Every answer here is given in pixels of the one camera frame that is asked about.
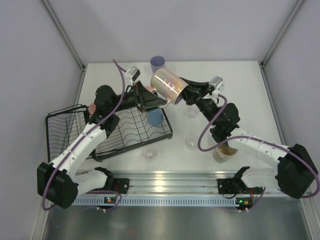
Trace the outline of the pink ghost pattern mug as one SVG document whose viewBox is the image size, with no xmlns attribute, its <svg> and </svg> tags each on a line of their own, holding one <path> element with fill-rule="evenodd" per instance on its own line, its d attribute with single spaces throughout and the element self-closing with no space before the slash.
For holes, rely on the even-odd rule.
<svg viewBox="0 0 320 240">
<path fill-rule="evenodd" d="M 96 109 L 96 105 L 94 103 L 91 103 L 88 107 L 89 114 L 92 116 L 95 113 Z"/>
</svg>

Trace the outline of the pale pink iridescent mug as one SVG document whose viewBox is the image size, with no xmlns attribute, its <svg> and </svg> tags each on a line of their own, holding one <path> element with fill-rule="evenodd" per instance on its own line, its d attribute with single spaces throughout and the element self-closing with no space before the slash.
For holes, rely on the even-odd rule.
<svg viewBox="0 0 320 240">
<path fill-rule="evenodd" d="M 183 91 L 189 84 L 170 70 L 162 67 L 153 74 L 150 86 L 153 92 L 165 98 L 165 104 L 159 106 L 165 108 L 169 104 L 177 105 L 183 99 Z"/>
</svg>

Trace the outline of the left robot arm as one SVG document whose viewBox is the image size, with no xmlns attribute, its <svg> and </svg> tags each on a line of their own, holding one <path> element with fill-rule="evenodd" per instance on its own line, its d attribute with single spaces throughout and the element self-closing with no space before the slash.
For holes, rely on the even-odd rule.
<svg viewBox="0 0 320 240">
<path fill-rule="evenodd" d="M 123 90 L 120 95 L 109 85 L 100 86 L 95 92 L 95 111 L 84 130 L 58 157 L 37 168 L 37 193 L 42 197 L 42 204 L 51 201 L 66 209 L 78 196 L 90 191 L 109 193 L 114 188 L 113 174 L 109 170 L 96 167 L 77 175 L 79 167 L 116 129 L 120 120 L 116 112 L 131 108 L 149 112 L 167 103 L 168 100 L 155 90 L 146 89 L 140 81 L 133 84 L 131 91 Z"/>
</svg>

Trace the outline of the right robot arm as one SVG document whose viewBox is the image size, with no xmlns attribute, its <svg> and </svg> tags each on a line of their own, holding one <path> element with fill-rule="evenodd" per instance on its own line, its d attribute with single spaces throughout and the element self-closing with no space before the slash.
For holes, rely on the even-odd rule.
<svg viewBox="0 0 320 240">
<path fill-rule="evenodd" d="M 261 139 L 241 128 L 239 111 L 220 91 L 223 80 L 215 77 L 210 82 L 184 79 L 187 87 L 182 97 L 189 106 L 197 106 L 209 121 L 200 134 L 198 148 L 202 152 L 220 146 L 240 150 L 262 161 L 267 167 L 243 166 L 230 183 L 237 193 L 250 188 L 271 188 L 295 198 L 307 198 L 312 183 L 320 183 L 318 170 L 308 151 L 300 144 L 278 145 Z"/>
</svg>

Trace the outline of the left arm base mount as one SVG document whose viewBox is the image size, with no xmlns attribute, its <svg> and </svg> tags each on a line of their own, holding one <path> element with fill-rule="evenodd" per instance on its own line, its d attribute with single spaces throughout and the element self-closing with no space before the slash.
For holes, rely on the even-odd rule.
<svg viewBox="0 0 320 240">
<path fill-rule="evenodd" d="M 111 171 L 103 167 L 96 167 L 94 170 L 99 174 L 101 173 L 106 179 L 99 180 L 99 187 L 91 189 L 88 193 L 107 193 L 108 191 L 113 191 L 126 194 L 128 192 L 130 183 L 128 178 L 117 178 Z"/>
</svg>

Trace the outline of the salmon pink plastic tumbler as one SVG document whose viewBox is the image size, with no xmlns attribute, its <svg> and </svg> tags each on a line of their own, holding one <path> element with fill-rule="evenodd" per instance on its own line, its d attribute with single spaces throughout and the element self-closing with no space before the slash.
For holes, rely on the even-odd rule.
<svg viewBox="0 0 320 240">
<path fill-rule="evenodd" d="M 157 90 L 154 87 L 145 86 L 145 88 L 152 94 L 156 94 L 157 93 Z"/>
</svg>

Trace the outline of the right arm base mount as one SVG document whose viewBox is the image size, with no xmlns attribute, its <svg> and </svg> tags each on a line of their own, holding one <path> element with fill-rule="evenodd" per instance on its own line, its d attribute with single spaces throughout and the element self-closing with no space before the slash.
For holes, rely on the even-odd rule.
<svg viewBox="0 0 320 240">
<path fill-rule="evenodd" d="M 217 179 L 218 192 L 220 195 L 238 195 L 249 193 L 249 188 L 243 182 L 242 176 L 250 167 L 244 166 L 231 178 Z"/>
</svg>

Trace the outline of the blue plastic tumbler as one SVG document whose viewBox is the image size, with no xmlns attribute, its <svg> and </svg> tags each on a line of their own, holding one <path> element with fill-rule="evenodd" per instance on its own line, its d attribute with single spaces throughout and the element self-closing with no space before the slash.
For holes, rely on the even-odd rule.
<svg viewBox="0 0 320 240">
<path fill-rule="evenodd" d="M 160 126 L 164 120 L 163 112 L 160 108 L 156 108 L 147 112 L 147 122 L 151 126 Z"/>
</svg>

